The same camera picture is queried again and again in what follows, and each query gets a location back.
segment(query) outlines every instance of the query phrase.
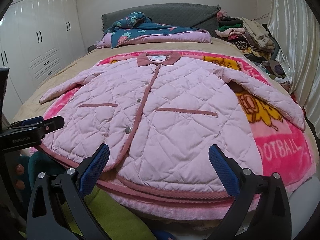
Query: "blue gripper pad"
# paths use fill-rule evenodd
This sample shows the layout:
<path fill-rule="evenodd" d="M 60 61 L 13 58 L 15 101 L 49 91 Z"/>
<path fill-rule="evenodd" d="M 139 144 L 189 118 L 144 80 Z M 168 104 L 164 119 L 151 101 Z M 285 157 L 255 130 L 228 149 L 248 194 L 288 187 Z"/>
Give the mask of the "blue gripper pad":
<path fill-rule="evenodd" d="M 232 171 L 227 161 L 223 158 L 220 148 L 214 144 L 209 148 L 209 160 L 219 176 L 224 188 L 230 196 L 237 197 L 240 194 L 239 179 Z"/>
<path fill-rule="evenodd" d="M 43 120 L 44 119 L 43 119 L 42 116 L 34 117 L 34 118 L 31 118 L 31 119 L 27 119 L 27 120 L 22 121 L 21 122 L 21 126 L 42 122 Z"/>
<path fill-rule="evenodd" d="M 100 174 L 109 160 L 109 156 L 109 147 L 108 145 L 104 144 L 79 179 L 79 193 L 82 198 L 91 194 L 100 177 Z"/>

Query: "clothing label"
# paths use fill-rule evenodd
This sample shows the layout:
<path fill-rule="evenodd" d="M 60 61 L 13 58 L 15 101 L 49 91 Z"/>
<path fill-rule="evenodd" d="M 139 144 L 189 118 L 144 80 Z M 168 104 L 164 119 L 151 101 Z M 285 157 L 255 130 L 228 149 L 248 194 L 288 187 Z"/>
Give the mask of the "clothing label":
<path fill-rule="evenodd" d="M 160 55 L 157 55 L 157 56 L 151 56 L 150 60 L 153 60 L 153 61 L 161 61 L 161 60 L 165 60 L 167 59 L 167 56 L 160 56 Z"/>

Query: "gray headboard cover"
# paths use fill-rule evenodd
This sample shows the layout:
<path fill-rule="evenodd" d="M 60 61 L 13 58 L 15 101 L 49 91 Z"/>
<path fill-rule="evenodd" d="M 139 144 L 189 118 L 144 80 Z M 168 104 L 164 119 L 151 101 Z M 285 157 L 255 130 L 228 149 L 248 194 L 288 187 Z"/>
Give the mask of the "gray headboard cover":
<path fill-rule="evenodd" d="M 209 6 L 192 3 L 162 3 L 128 8 L 102 15 L 103 31 L 115 21 L 132 12 L 143 12 L 152 18 L 154 23 L 191 27 L 207 30 L 211 36 L 217 37 L 214 30 L 219 27 L 217 13 L 220 6 Z"/>

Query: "metal bolt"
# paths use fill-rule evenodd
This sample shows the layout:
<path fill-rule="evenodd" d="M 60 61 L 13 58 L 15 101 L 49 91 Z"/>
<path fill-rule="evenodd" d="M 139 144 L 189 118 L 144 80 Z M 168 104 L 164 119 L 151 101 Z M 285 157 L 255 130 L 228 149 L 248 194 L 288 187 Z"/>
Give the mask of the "metal bolt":
<path fill-rule="evenodd" d="M 277 173 L 277 172 L 275 172 L 275 173 L 273 174 L 273 177 L 274 177 L 275 179 L 279 179 L 279 178 L 280 178 L 280 174 Z"/>
<path fill-rule="evenodd" d="M 72 174 L 74 174 L 76 172 L 76 170 L 74 169 L 74 168 L 70 168 L 69 170 L 67 170 L 67 173 L 69 174 L 69 175 L 72 175 Z"/>
<path fill-rule="evenodd" d="M 38 178 L 39 178 L 39 179 L 42 179 L 44 176 L 45 176 L 45 173 L 44 173 L 44 172 L 40 172 L 40 173 L 38 174 Z"/>
<path fill-rule="evenodd" d="M 127 128 L 124 130 L 124 132 L 125 132 L 126 134 L 131 133 L 131 131 L 132 131 L 132 129 L 131 129 L 130 127 L 127 127 Z"/>
<path fill-rule="evenodd" d="M 245 175 L 250 175 L 250 174 L 251 174 L 251 170 L 248 169 L 248 168 L 245 168 L 245 169 L 243 169 L 243 173 L 244 173 Z"/>

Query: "white wardrobe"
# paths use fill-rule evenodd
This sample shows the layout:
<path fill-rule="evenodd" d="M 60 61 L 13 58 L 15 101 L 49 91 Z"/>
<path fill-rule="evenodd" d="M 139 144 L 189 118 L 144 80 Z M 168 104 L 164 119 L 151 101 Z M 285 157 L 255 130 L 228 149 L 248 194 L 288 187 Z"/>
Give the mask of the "white wardrobe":
<path fill-rule="evenodd" d="M 41 82 L 86 53 L 76 0 L 14 0 L 0 22 L 0 67 L 9 67 L 3 113 L 11 122 Z"/>

